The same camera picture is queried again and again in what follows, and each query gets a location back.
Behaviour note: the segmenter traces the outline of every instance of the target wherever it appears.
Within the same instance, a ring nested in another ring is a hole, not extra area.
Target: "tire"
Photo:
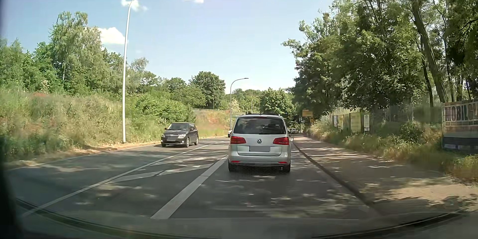
[[[184,145],[182,145],[183,147],[187,148],[189,146],[189,137],[186,139],[186,141],[184,142]]]
[[[228,169],[229,169],[229,172],[235,172],[238,170],[237,167],[235,167],[231,163],[228,163]]]
[[[282,167],[282,171],[285,173],[290,173],[291,172],[291,165],[286,165]]]

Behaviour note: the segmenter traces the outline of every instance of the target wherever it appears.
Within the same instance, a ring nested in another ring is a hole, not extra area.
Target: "sign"
[[[307,109],[303,109],[302,110],[302,117],[312,117],[314,114],[312,113],[312,111],[309,111]]]
[[[362,131],[360,112],[350,113],[350,130],[352,133],[359,133]]]
[[[338,115],[337,116],[337,127],[339,130],[343,129],[343,123],[344,123],[344,115]]]
[[[444,148],[478,153],[478,99],[442,104]]]
[[[369,114],[363,115],[363,130],[365,132],[370,131],[370,115]]]

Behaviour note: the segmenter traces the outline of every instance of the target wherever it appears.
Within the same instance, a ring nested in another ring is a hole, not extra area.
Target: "rear bumper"
[[[291,156],[289,152],[282,152],[279,156],[244,156],[229,149],[228,161],[232,165],[286,166],[291,163]]]

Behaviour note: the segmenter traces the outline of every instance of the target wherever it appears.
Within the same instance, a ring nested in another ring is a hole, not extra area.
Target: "black car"
[[[194,123],[191,122],[173,122],[168,128],[164,128],[164,134],[161,137],[161,146],[181,145],[187,148],[190,144],[199,143],[199,135]]]

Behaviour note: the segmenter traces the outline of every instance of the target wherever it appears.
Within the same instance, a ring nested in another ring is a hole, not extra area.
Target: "road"
[[[35,206],[20,209],[23,219],[47,209],[105,225],[149,229],[152,223],[177,219],[375,217],[295,146],[289,174],[268,168],[230,173],[228,143],[227,138],[211,138],[188,148],[145,146],[8,175],[15,196]]]

